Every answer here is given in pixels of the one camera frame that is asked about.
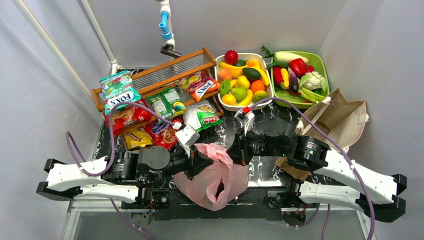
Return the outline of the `pink plastic grocery bag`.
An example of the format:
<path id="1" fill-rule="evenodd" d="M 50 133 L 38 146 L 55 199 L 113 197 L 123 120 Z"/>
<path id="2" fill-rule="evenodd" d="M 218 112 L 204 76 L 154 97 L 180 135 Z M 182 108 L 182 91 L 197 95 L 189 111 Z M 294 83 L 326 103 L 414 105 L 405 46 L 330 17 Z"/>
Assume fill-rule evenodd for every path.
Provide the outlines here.
<path id="1" fill-rule="evenodd" d="M 192 180 L 189 180 L 183 172 L 177 173 L 173 179 L 174 184 L 195 204 L 213 212 L 219 211 L 246 191 L 249 182 L 249 167 L 233 163 L 226 153 L 227 149 L 221 145 L 196 143 L 195 146 L 200 153 L 213 160 L 213 164 Z M 215 194 L 221 181 L 225 189 L 216 199 Z"/>

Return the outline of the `dark grape bunch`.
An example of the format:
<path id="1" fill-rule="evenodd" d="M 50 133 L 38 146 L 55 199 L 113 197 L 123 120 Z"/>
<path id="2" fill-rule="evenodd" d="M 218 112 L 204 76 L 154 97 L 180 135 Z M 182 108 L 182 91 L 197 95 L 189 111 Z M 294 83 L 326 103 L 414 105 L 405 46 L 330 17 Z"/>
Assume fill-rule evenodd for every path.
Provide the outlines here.
<path id="1" fill-rule="evenodd" d="M 224 183 L 221 181 L 217 187 L 216 193 L 215 193 L 215 198 L 218 199 L 221 192 L 225 190 L 225 186 Z"/>

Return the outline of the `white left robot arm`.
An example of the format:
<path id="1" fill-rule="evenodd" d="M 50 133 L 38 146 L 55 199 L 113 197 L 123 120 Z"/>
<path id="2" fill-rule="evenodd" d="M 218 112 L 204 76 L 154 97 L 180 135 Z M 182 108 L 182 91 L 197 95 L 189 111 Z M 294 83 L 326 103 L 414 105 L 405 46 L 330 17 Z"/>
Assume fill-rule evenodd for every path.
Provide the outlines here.
<path id="1" fill-rule="evenodd" d="M 71 201 L 75 197 L 99 197 L 128 204 L 154 204 L 165 194 L 153 187 L 166 176 L 184 173 L 189 180 L 213 164 L 194 142 L 199 134 L 189 125 L 176 132 L 175 151 L 154 145 L 136 146 L 96 160 L 66 164 L 54 158 L 46 161 L 46 181 L 36 193 L 54 201 Z"/>

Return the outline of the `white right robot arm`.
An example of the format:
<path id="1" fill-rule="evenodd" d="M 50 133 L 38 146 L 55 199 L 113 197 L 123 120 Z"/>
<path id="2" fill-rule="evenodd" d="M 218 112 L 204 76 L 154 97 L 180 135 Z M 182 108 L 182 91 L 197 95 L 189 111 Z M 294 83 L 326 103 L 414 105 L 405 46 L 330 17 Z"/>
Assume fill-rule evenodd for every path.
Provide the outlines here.
<path id="1" fill-rule="evenodd" d="M 330 204 L 358 210 L 384 223 L 406 213 L 406 201 L 400 197 L 408 183 L 404 175 L 380 174 L 346 160 L 344 153 L 317 138 L 296 134 L 293 124 L 278 117 L 270 119 L 263 133 L 257 134 L 251 131 L 254 114 L 250 108 L 239 109 L 234 116 L 241 128 L 227 154 L 235 164 L 246 166 L 253 157 L 283 157 L 297 170 L 339 182 L 337 186 L 292 180 L 285 192 L 267 196 L 271 207 L 283 208 L 294 202 Z"/>

